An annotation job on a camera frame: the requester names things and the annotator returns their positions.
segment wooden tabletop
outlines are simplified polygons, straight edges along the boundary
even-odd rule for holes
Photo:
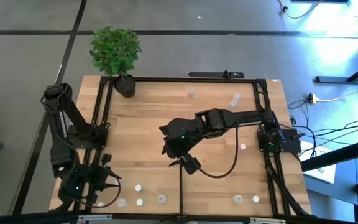
[[[98,93],[100,76],[85,76],[77,100],[77,107],[90,123],[94,102]],[[287,103],[280,80],[267,80],[272,109],[279,122],[290,126]],[[194,88],[194,97],[188,97],[188,89]],[[102,98],[103,108],[106,95]],[[122,97],[113,91],[109,109],[108,139],[103,153],[112,154],[110,166],[122,177],[119,198],[127,200],[127,206],[119,208],[117,203],[110,207],[93,209],[94,213],[179,213],[179,168],[168,167],[173,162],[161,155],[164,145],[163,134],[158,127],[168,124],[173,118],[193,119],[194,113],[211,108],[228,108],[234,94],[242,98],[232,111],[256,110],[253,87],[246,83],[200,83],[200,82],[137,82],[136,94],[132,98]],[[239,144],[246,150],[239,153],[233,172],[223,179],[211,179],[200,172],[188,175],[183,171],[183,213],[187,215],[239,215],[270,216],[269,188],[262,153],[259,151],[257,126],[239,128]],[[197,157],[202,168],[213,175],[226,173],[235,153],[235,130],[225,135],[202,140],[190,153]],[[84,150],[79,149],[80,157]],[[293,154],[281,154],[285,183],[296,201],[310,212],[300,163]],[[50,208],[59,206],[57,181]],[[136,192],[140,184],[143,191]],[[98,202],[108,203],[117,189],[98,192]],[[159,195],[165,195],[165,203],[158,202]],[[234,195],[241,195],[243,202],[232,201]],[[249,197],[257,195],[259,203],[252,203]],[[283,213],[278,187],[276,195],[279,211]],[[136,205],[143,199],[143,206]]]

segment white bottle cap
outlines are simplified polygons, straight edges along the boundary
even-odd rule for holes
[[[127,200],[125,199],[118,200],[118,207],[124,208],[125,206],[127,206]]]
[[[193,97],[194,96],[194,89],[190,88],[189,89],[189,97]]]
[[[236,100],[232,100],[232,101],[230,102],[229,109],[230,109],[230,110],[233,110],[236,106],[237,106],[237,101],[236,101]]]
[[[240,99],[241,99],[241,93],[235,93],[234,97],[233,97],[233,100],[238,102]]]
[[[167,201],[167,198],[165,195],[159,195],[158,196],[158,202],[165,203]]]
[[[136,205],[137,206],[142,206],[143,205],[143,200],[142,199],[137,199],[136,200]]]
[[[241,195],[235,195],[235,196],[233,196],[233,202],[234,202],[234,203],[241,203],[241,202],[242,202],[242,197],[241,197]]]
[[[137,192],[141,192],[141,191],[143,190],[143,187],[142,187],[140,184],[137,184],[137,185],[135,186],[135,190],[136,190]]]
[[[254,195],[254,196],[251,196],[251,197],[249,198],[249,200],[250,200],[251,202],[258,203],[258,202],[259,202],[259,197],[258,197],[257,195]]]

